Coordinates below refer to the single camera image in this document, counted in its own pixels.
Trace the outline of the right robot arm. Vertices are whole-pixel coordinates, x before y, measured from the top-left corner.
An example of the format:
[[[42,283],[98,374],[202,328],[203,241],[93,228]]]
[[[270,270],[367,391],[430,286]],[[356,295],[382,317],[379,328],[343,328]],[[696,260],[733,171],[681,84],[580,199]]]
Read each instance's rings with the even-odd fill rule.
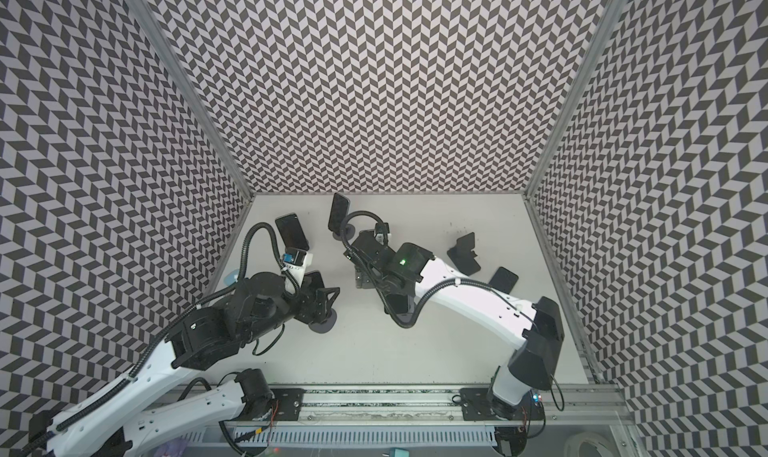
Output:
[[[556,301],[517,299],[411,242],[393,250],[388,224],[370,211],[334,210],[328,228],[342,242],[362,287],[376,292],[385,313],[400,328],[413,328],[427,305],[437,303],[506,341],[511,355],[494,371],[488,405],[505,420],[514,419],[517,412],[533,416],[536,393],[557,385],[565,330]]]

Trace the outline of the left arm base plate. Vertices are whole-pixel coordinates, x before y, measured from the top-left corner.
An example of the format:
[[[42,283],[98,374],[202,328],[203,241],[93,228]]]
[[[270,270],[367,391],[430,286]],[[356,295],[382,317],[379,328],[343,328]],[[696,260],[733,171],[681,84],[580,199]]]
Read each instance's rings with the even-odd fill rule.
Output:
[[[238,421],[297,421],[303,406],[305,390],[298,387],[272,389],[263,395],[244,397]]]

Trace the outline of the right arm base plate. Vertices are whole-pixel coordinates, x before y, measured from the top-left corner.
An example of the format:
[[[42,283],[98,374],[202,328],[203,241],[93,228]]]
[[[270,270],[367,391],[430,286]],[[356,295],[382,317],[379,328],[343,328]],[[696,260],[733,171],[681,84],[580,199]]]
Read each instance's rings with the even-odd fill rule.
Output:
[[[543,422],[545,410],[538,393],[528,391],[519,404],[507,404],[494,397],[487,387],[465,387],[451,401],[460,407],[463,419],[470,422],[506,420]]]

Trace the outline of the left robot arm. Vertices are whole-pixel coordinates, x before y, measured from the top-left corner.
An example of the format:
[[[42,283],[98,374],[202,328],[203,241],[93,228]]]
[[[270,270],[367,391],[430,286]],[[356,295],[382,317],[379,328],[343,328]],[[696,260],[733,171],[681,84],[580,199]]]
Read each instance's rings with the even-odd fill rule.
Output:
[[[274,227],[253,225],[241,247],[237,281],[183,311],[161,330],[130,370],[84,402],[30,423],[20,455],[139,456],[211,423],[271,419],[279,401],[259,369],[246,369],[204,393],[156,407],[181,384],[263,335],[296,320],[317,333],[336,320],[340,294],[325,286],[311,259],[296,248],[281,252]]]

